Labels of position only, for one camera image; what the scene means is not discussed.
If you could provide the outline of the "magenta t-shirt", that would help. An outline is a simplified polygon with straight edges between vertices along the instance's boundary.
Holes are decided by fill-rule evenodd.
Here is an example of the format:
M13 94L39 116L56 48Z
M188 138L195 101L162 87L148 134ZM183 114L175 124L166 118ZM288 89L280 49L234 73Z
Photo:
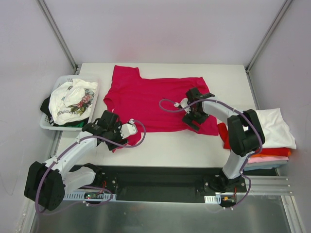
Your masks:
M202 77L145 79L139 68L115 66L111 87L104 97L108 111L117 114L121 122L138 120L138 133L128 138L135 145L143 132L177 132L191 128L182 122L185 111L176 112L174 103L186 97L186 92L198 88L209 93Z

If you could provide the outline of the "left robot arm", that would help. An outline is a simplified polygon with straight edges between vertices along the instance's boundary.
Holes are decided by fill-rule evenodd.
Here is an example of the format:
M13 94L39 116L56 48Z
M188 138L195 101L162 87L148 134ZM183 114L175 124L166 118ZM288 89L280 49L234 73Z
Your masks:
M104 188L103 171L87 163L72 171L76 163L91 150L105 142L110 151L128 143L128 137L137 133L133 120L122 123L119 116L105 110L94 122L86 124L75 140L61 153L43 163L35 161L29 167L24 196L52 211L66 194L89 185Z

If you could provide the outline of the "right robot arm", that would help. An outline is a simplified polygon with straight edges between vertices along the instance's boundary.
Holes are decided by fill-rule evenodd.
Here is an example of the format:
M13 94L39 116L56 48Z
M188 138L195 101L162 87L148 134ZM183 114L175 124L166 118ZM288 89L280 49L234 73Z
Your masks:
M220 173L208 183L214 190L230 191L242 177L242 170L249 156L261 151L265 142L256 111L239 111L211 93L202 94L198 88L192 88L186 93L179 108L186 112L182 121L195 131L199 131L199 126L210 116L227 126L230 155Z

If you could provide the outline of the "red folded t-shirt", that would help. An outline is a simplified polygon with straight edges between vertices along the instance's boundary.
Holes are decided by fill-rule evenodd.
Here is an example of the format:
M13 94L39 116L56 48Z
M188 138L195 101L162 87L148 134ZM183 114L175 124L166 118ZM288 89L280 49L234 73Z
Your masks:
M229 135L227 126L224 123L220 123L217 125L219 135L224 143L224 149L230 150L231 146L229 144ZM271 148L271 149L262 149L260 154L287 154L291 153L289 148Z

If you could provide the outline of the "white floral print t-shirt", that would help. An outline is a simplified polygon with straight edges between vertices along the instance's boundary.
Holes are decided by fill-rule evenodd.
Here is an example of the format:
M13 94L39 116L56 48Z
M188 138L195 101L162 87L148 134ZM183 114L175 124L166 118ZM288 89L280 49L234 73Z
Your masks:
M75 78L56 88L50 95L48 109L57 125L90 117L98 83Z

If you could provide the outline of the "black garment in basket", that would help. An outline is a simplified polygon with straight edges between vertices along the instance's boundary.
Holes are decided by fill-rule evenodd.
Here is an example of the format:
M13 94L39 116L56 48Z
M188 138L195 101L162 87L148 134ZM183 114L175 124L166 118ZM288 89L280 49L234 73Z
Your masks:
M50 104L50 96L44 99L40 106L40 111L43 112L47 116L51 114L49 110L49 104Z

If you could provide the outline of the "pink folded t-shirt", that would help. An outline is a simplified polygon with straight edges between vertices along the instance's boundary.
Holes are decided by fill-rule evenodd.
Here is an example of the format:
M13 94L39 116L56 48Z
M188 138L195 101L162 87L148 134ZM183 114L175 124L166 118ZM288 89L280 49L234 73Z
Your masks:
M248 164L256 164L256 163L268 163L268 162L281 162L288 161L289 158L285 156L264 156L264 157L250 157L248 160Z

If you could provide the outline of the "white folded t-shirt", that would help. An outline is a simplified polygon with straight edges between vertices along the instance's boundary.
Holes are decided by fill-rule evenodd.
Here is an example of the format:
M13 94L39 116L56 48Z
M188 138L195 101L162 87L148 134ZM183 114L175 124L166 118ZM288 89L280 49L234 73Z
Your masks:
M295 138L289 125L284 121L280 108L256 110L264 136L264 149L296 149Z

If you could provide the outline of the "grey folded t-shirt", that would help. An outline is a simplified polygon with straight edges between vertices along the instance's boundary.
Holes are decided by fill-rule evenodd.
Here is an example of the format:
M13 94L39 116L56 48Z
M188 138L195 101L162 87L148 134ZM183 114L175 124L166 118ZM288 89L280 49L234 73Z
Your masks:
M271 162L261 162L261 163L251 163L246 164L243 168L245 171L256 170L256 169L272 169L277 168L282 165L287 164L288 161L271 161Z

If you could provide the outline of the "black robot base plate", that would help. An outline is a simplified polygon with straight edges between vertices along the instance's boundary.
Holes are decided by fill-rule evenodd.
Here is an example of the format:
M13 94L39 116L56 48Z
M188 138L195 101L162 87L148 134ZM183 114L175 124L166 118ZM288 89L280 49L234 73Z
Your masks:
M101 177L88 189L105 188L119 201L203 203L216 193L246 193L245 179L226 181L220 168L100 166Z

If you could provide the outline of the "aluminium front rail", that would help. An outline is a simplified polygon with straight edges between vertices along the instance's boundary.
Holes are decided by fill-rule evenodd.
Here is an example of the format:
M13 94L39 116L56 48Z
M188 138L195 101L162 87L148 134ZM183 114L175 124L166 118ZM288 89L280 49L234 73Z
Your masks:
M117 176L105 176L95 175L92 171L75 171L70 172L66 177L62 178L59 173L56 175L48 174L44 178L42 187L39 187L41 179L31 184L30 181L26 182L25 195L30 194L30 190L33 190L36 194L38 191L45 192L46 195L60 194L65 196L78 189L99 189L103 190L108 188L109 190L116 190L117 188L125 185L125 182ZM251 176L245 175L239 176L229 183L221 182L220 176L211 175L201 178L198 182L206 192L234 192L237 189L239 192L253 192L260 194L273 194L273 195L292 195L291 185L288 183L288 179L279 176Z

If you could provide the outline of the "aluminium frame post right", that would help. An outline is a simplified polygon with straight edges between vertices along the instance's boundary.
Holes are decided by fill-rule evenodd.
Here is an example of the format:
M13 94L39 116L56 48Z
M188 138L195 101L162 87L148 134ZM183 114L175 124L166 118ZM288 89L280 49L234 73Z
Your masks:
M257 61L258 57L262 53L263 49L268 44L270 38L278 28L279 24L281 23L282 19L288 12L289 8L291 7L294 0L284 0L280 9L278 10L276 16L274 17L273 21L271 22L270 26L268 27L268 30L264 34L262 40L260 41L258 47L256 48L253 56L251 57L250 61L245 67L245 72L248 74L252 67L254 66L255 62Z

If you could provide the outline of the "aluminium frame post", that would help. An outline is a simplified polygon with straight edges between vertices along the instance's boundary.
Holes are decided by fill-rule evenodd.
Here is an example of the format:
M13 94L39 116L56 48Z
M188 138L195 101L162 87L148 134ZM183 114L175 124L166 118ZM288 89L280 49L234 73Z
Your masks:
M280 9L278 10L276 16L274 17L273 21L271 22L270 26L268 27L268 30L264 34L262 40L260 41L258 47L256 48L253 56L251 57L250 61L245 67L245 72L248 74L252 67L254 66L255 62L257 61L258 57L262 53L263 49L268 44L270 38L278 28L279 24L281 23L282 19L288 12L289 8L291 7L294 0L284 0Z
M80 66L75 61L47 3L45 0L36 0L36 3L38 7L40 8L43 16L45 17L50 29L52 30L52 33L54 34L63 54L65 55L70 67L73 70L73 74L77 75L80 72Z

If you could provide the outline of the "aluminium frame post left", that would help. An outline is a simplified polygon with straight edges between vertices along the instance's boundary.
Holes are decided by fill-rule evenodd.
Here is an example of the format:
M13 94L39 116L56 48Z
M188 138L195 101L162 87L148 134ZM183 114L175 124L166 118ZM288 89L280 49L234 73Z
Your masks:
M70 67L73 70L73 74L77 75L80 72L80 66L75 61L47 3L45 0L36 0L36 3L38 7L40 8L43 16L45 17L50 29L52 30L52 33L54 34L63 54L65 55Z

